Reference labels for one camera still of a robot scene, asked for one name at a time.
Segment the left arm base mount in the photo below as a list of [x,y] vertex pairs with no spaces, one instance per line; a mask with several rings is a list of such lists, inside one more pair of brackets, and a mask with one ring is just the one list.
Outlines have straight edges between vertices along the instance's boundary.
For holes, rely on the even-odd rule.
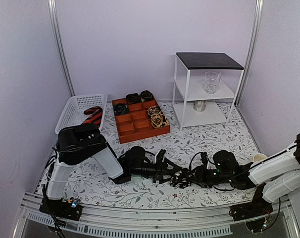
[[44,193],[39,211],[58,218],[65,218],[73,221],[79,221],[83,206],[80,200],[71,197],[68,200],[52,200]]

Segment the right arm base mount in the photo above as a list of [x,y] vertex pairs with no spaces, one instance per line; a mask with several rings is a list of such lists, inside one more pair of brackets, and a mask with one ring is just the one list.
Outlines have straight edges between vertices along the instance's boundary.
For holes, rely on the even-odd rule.
[[264,218],[262,224],[260,224],[260,222],[250,222],[250,224],[247,225],[248,229],[252,233],[263,232],[271,227],[270,219],[271,212],[273,212],[273,207],[271,202],[267,202],[266,200],[264,200],[264,198],[262,198],[263,189],[264,184],[258,186],[255,190],[251,202],[233,205],[229,210],[229,215],[233,218],[234,221],[267,215],[268,217]]

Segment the black white floral tie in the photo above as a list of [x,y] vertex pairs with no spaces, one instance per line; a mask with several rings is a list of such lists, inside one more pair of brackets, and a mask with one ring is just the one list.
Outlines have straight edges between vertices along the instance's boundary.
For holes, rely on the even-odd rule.
[[184,189],[186,187],[189,187],[192,185],[191,181],[188,179],[188,175],[184,172],[175,172],[171,176],[171,180],[169,182],[169,185],[172,187]]

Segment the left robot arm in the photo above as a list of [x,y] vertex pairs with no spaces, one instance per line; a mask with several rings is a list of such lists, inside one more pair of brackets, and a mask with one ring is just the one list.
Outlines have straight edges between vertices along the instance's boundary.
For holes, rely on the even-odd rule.
[[165,157],[165,150],[154,154],[153,161],[147,157],[148,151],[140,146],[134,146],[117,157],[94,124],[69,126],[60,130],[54,151],[57,158],[50,167],[48,182],[43,189],[45,205],[54,215],[61,215],[65,211],[62,196],[73,168],[88,159],[95,160],[116,184],[130,181],[132,175],[165,183],[168,176],[182,170]]

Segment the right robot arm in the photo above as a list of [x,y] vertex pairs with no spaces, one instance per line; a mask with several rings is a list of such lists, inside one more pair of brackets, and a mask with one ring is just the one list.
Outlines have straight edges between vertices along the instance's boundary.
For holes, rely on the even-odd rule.
[[245,190],[260,186],[260,197],[250,202],[247,209],[251,216],[258,216],[267,203],[300,188],[300,133],[287,148],[258,162],[239,165],[234,154],[226,150],[216,152],[213,161],[214,169],[202,164],[183,172],[184,179],[201,187],[228,183],[232,188]]

